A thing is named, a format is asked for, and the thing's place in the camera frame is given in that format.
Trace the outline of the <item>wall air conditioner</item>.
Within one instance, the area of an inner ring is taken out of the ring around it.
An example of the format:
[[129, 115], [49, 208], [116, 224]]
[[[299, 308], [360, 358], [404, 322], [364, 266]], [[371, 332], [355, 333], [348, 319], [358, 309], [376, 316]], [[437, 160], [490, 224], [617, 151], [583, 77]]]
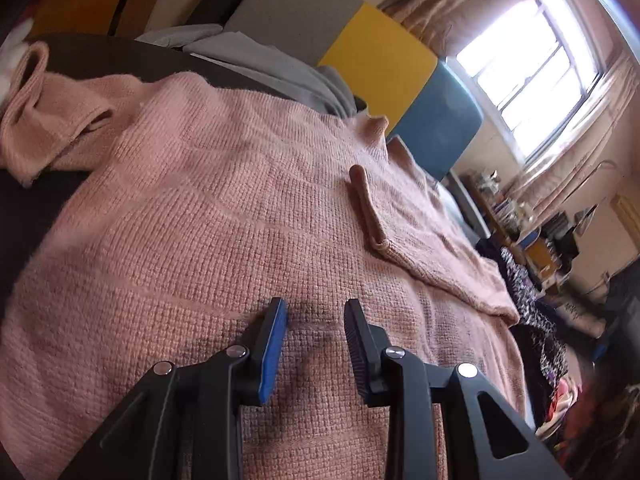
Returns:
[[632, 201], [625, 195], [615, 194], [611, 207], [626, 233], [640, 252], [640, 216]]

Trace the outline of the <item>black monitor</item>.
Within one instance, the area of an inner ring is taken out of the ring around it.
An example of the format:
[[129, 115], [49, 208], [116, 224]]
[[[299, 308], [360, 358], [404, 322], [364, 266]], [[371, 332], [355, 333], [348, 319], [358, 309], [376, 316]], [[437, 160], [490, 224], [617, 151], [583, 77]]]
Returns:
[[541, 236], [551, 243], [555, 255], [560, 259], [560, 271], [563, 274], [570, 273], [573, 261], [579, 256], [574, 232], [575, 226], [564, 211], [555, 214], [541, 227]]

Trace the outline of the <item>red and white clothes pile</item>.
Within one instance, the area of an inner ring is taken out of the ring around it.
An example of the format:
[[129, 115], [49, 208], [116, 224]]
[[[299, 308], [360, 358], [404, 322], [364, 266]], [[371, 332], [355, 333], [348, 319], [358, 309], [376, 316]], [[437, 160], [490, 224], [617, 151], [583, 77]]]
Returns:
[[26, 18], [12, 29], [1, 45], [0, 55], [0, 103], [6, 102], [11, 87], [11, 79], [21, 61], [28, 44], [26, 37], [32, 30], [34, 20]]

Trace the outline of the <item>leopard print garment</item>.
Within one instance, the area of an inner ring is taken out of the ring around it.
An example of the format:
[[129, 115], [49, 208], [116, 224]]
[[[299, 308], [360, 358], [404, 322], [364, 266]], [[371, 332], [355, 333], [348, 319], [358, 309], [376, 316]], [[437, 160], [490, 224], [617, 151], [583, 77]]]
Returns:
[[529, 387], [541, 388], [540, 395], [550, 399], [559, 381], [567, 372], [565, 346], [556, 336], [554, 324], [537, 306], [540, 299], [526, 266], [519, 264], [506, 246], [499, 246], [490, 238], [480, 240], [477, 252], [492, 260], [499, 269], [506, 289], [518, 311], [520, 320], [512, 327], [518, 341]]

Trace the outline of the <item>grey sweatshirt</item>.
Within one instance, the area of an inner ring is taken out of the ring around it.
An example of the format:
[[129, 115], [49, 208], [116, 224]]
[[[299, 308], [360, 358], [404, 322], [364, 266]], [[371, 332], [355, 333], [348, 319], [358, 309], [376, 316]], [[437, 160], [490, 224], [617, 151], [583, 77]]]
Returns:
[[139, 42], [179, 50], [241, 74], [321, 114], [354, 117], [368, 109], [332, 66], [312, 67], [273, 46], [258, 44], [242, 32], [217, 24], [152, 30]]

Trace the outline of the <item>wooden cluttered desk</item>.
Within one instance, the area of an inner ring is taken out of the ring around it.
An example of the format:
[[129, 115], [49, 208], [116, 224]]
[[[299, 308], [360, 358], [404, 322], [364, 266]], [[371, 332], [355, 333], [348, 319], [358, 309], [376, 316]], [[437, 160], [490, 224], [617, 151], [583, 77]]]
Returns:
[[534, 218], [524, 205], [511, 200], [500, 190], [494, 172], [489, 178], [482, 174], [464, 174], [460, 180], [487, 224], [491, 237], [506, 246], [514, 260], [526, 266], [533, 281], [542, 290], [562, 282], [560, 256], [541, 229], [533, 228]]

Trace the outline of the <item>pink knit sweater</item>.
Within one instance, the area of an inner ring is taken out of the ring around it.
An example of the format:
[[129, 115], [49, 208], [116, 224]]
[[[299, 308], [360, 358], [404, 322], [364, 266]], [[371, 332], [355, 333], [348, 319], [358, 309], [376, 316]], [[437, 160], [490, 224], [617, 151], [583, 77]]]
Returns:
[[50, 73], [16, 66], [1, 166], [32, 190], [85, 169], [9, 296], [1, 441], [54, 479], [155, 362], [231, 344], [288, 305], [276, 388], [244, 418], [249, 479], [378, 479], [385, 412], [358, 396], [345, 302], [425, 362], [476, 365], [522, 412], [518, 312], [491, 260], [382, 117], [342, 119], [194, 73]]

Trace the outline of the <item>grey yellow blue sofa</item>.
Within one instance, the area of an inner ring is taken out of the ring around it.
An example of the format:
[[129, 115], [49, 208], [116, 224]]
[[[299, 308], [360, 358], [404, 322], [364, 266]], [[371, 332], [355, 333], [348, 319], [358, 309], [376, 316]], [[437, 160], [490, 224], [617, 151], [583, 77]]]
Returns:
[[335, 68], [371, 114], [387, 118], [388, 135], [446, 183], [460, 217], [489, 237], [452, 171], [483, 113], [457, 75], [410, 32], [363, 0], [242, 0], [226, 27], [309, 65]]

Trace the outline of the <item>pink patterned curtain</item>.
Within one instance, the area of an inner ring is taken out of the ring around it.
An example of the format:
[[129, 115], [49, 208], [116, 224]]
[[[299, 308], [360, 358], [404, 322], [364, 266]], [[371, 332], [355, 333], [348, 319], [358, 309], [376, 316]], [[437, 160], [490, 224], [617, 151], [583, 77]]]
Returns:
[[[384, 8], [438, 55], [456, 55], [514, 4], [526, 0], [393, 0]], [[577, 188], [582, 173], [602, 153], [623, 112], [639, 91], [639, 66], [620, 51], [603, 79], [560, 133], [512, 180], [508, 194], [543, 217]]]

